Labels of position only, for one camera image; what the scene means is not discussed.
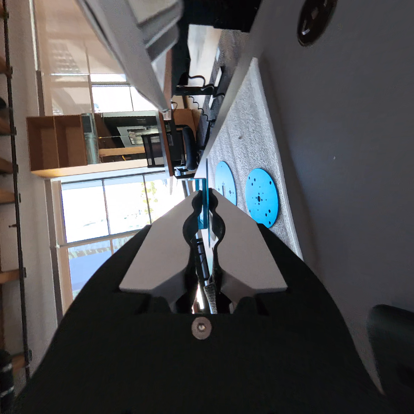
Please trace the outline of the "grey desk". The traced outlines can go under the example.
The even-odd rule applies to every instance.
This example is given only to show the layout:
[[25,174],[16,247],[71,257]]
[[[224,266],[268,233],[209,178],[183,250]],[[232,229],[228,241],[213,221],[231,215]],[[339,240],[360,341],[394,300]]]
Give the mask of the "grey desk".
[[261,3],[204,158],[257,58],[303,261],[384,393],[369,313],[413,312],[413,1],[338,1],[307,47],[303,3]]

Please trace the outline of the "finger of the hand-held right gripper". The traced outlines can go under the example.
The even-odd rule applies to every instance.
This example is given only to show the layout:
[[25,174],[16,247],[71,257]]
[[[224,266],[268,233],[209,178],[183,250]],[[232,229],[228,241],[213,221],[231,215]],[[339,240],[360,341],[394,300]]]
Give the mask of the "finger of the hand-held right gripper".
[[181,0],[129,0],[151,62],[167,53],[179,40],[178,22],[183,15]]
[[77,3],[127,81],[158,111],[167,112],[169,105],[163,95],[166,53],[156,61],[150,61],[128,0],[83,0]]

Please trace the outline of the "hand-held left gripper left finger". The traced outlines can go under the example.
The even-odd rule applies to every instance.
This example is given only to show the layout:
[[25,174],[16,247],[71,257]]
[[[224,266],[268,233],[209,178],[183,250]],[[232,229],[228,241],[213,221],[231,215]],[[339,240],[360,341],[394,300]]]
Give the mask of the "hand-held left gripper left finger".
[[120,283],[122,292],[162,297],[172,311],[191,312],[198,285],[191,240],[201,210],[202,191],[194,191],[151,225]]

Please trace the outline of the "black office chair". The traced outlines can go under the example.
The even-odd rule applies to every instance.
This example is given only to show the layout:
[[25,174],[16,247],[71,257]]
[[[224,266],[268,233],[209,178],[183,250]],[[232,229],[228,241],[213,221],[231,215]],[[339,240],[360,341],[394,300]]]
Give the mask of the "black office chair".
[[192,128],[188,125],[177,125],[176,137],[180,149],[181,166],[185,166],[189,171],[197,170],[199,163],[198,146]]

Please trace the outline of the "round black desk controller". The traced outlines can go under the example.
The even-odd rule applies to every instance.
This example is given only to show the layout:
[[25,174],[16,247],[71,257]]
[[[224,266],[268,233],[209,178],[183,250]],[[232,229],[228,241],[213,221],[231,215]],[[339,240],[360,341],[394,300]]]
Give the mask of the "round black desk controller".
[[301,46],[310,46],[323,35],[334,15],[337,3],[337,0],[304,1],[296,30]]

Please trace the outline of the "silver metal duct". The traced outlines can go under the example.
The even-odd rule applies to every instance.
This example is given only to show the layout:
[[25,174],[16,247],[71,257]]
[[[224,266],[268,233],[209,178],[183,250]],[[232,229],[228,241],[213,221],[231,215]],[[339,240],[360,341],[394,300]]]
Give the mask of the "silver metal duct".
[[82,113],[81,121],[85,138],[87,163],[88,165],[98,164],[100,163],[99,145],[94,115],[92,113]]

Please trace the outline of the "blue disc with rectangular hole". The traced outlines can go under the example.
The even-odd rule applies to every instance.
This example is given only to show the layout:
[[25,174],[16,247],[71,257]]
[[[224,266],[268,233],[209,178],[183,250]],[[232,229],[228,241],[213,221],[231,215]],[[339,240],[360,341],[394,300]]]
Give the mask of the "blue disc with rectangular hole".
[[215,170],[215,189],[228,201],[237,205],[237,192],[233,174],[224,161],[217,164]]

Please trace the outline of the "blue metal U bracket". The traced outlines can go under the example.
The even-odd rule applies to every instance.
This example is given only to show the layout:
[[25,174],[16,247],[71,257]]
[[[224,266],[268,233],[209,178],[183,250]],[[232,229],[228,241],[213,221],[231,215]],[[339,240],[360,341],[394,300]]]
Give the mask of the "blue metal U bracket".
[[206,224],[207,224],[207,213],[206,213],[206,187],[207,187],[207,179],[206,178],[201,178],[201,179],[195,179],[195,178],[190,178],[188,179],[188,181],[194,181],[194,188],[196,191],[201,191],[202,192],[202,210],[201,213],[198,216],[198,229],[202,230],[202,229],[207,229],[206,228]]

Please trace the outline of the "wooden cubby shelf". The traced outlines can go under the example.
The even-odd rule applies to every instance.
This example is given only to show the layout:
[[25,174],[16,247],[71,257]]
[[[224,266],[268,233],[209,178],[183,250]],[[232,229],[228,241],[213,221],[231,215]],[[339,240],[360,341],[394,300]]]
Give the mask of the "wooden cubby shelf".
[[[109,139],[103,117],[94,118],[96,131],[103,133],[100,140]],[[100,163],[88,165],[80,114],[28,117],[27,136],[31,172],[44,179],[150,167],[143,145],[101,148],[99,138]]]

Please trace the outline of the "large window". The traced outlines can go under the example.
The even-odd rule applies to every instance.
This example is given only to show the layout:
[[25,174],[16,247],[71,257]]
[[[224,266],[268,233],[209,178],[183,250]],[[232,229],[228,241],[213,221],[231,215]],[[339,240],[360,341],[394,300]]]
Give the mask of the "large window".
[[64,311],[96,270],[137,231],[193,192],[166,173],[51,183],[55,247]]

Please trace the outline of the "white foam sheet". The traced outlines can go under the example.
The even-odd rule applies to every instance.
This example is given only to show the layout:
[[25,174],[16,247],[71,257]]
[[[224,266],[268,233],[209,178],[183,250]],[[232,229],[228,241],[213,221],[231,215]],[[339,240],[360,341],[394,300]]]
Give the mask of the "white foam sheet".
[[253,58],[207,156],[209,180],[215,186],[217,164],[221,161],[227,163],[235,180],[237,207],[249,215],[245,200],[248,174],[255,168],[264,169],[269,173],[279,194],[278,217],[269,229],[303,259],[276,138],[258,59]]

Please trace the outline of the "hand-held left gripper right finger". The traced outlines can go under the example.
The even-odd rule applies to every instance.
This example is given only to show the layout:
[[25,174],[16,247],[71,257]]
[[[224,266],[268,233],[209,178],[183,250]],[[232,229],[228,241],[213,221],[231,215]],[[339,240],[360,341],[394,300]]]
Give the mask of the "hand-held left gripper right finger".
[[212,248],[212,282],[217,313],[230,313],[241,299],[287,289],[258,224],[217,190],[209,189]]

